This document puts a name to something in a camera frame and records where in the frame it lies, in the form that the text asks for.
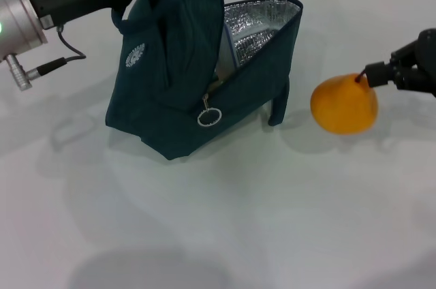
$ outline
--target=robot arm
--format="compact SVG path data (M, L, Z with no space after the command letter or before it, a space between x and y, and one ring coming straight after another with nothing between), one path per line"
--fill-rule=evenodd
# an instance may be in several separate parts
M104 8L122 10L132 0L0 0L0 62L7 61L20 90L30 89L31 81L74 59L85 56L66 44L63 25ZM78 57L58 59L25 72L17 55L47 43L43 30L58 28L59 37Z
M392 53L388 64L368 65L364 74L371 88L392 81L398 90L436 95L436 29L423 31L418 40Z

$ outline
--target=silver cylindrical motor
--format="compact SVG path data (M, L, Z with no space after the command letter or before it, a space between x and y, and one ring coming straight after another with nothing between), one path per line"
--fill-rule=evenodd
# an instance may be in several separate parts
M29 0L0 0L0 62L7 60L21 90L31 85L15 56L46 43Z

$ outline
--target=black cable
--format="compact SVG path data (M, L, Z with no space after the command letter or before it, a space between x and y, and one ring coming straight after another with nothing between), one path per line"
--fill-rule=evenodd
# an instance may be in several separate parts
M364 76L366 73L367 73L367 70L366 70L366 69L363 70L362 73L359 74L358 77L356 78L356 82L359 83L359 82L362 80L363 76Z
M62 44L64 44L68 49L70 49L72 52L75 52L78 55L78 56L66 58L65 60L67 61L67 63L71 61L77 61L79 59L86 59L87 56L84 53L80 52L79 50L75 49L73 46L67 43L67 41L62 35L62 32L63 32L63 26L57 27L57 35L59 36L59 39L62 41Z

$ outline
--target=silver foil lining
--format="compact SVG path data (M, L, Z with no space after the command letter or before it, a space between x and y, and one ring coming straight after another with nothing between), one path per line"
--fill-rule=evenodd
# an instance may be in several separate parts
M300 7L290 1L253 1L225 7L239 66L244 65L293 19Z

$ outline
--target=metal ring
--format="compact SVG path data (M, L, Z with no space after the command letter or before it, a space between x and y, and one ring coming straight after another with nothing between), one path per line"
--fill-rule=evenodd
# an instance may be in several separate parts
M210 124L203 124L201 122L201 117L204 115L204 113L210 112L210 111L216 111L219 113L219 117L216 121L210 123ZM220 120L223 118L223 113L218 109L218 108L209 108L208 110L204 110L203 112L200 113L200 115L198 115L197 121L198 121L198 125L200 127L213 127L214 125L216 125L218 122L220 122Z

